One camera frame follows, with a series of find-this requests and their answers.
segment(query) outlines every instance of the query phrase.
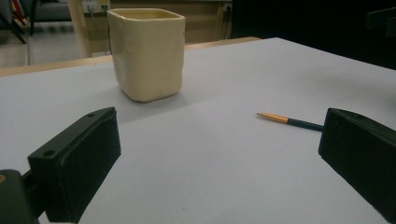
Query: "black and orange pen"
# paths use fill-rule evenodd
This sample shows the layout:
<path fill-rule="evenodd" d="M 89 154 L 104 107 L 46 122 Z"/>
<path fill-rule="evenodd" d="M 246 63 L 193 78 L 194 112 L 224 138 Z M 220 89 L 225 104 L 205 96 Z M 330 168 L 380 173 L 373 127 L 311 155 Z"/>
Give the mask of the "black and orange pen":
<path fill-rule="evenodd" d="M 276 122 L 289 124 L 289 125 L 300 127 L 300 128 L 310 129 L 310 130 L 314 130 L 314 131 L 318 131 L 318 132 L 323 131 L 323 126 L 314 124 L 314 123 L 310 123 L 310 122 L 306 122 L 303 120 L 299 120 L 299 119 L 290 119 L 290 118 L 286 118 L 283 116 L 267 114 L 267 113 L 257 113 L 257 116 L 260 118 L 270 119 L 270 120 L 273 120 Z"/>

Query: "floor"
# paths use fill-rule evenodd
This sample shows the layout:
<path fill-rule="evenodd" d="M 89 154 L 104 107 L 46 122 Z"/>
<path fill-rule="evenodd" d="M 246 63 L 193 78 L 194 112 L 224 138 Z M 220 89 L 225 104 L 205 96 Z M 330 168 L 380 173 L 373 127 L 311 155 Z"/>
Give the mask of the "floor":
<path fill-rule="evenodd" d="M 53 63 L 79 59 L 78 44 L 71 21 L 37 22 L 34 35 L 25 31 L 26 44 L 10 31 L 0 31 L 0 68 Z"/>

